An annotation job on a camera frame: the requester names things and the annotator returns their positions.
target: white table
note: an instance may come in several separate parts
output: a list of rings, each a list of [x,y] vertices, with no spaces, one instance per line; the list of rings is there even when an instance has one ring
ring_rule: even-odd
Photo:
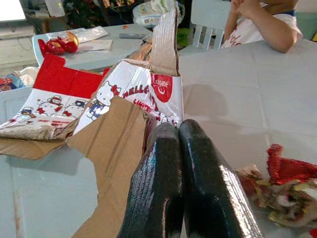
[[[152,35],[151,31],[140,25],[128,24],[126,26],[128,26],[126,29],[123,28],[123,25],[104,27],[109,34],[100,39],[113,40],[111,52],[77,52],[75,54],[64,54],[63,57],[66,59],[66,66],[74,69],[87,70],[111,66],[135,52],[142,43],[140,39],[121,39],[119,38],[120,33]],[[32,38],[34,54],[39,66],[41,66],[44,58],[39,48],[38,39],[43,39],[46,42],[48,37],[46,34],[43,34],[36,35]]]
[[[271,143],[316,162],[316,54],[317,44],[301,40],[288,54],[257,42],[181,57],[185,118],[201,123],[234,168],[256,164],[265,173]],[[67,147],[39,161],[0,156],[0,191],[4,238],[71,237],[97,205],[92,163]],[[267,238],[302,231],[255,214]]]

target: white chair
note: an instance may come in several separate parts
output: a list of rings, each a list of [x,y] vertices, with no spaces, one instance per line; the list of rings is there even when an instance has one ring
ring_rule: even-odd
[[[32,87],[0,92],[0,124],[10,120],[23,106]]]
[[[224,0],[193,0],[191,23],[196,25],[192,45],[182,49],[180,56],[209,50],[211,37],[216,35],[213,48],[221,47],[224,29],[230,12],[230,2]],[[204,40],[201,43],[203,29]]]

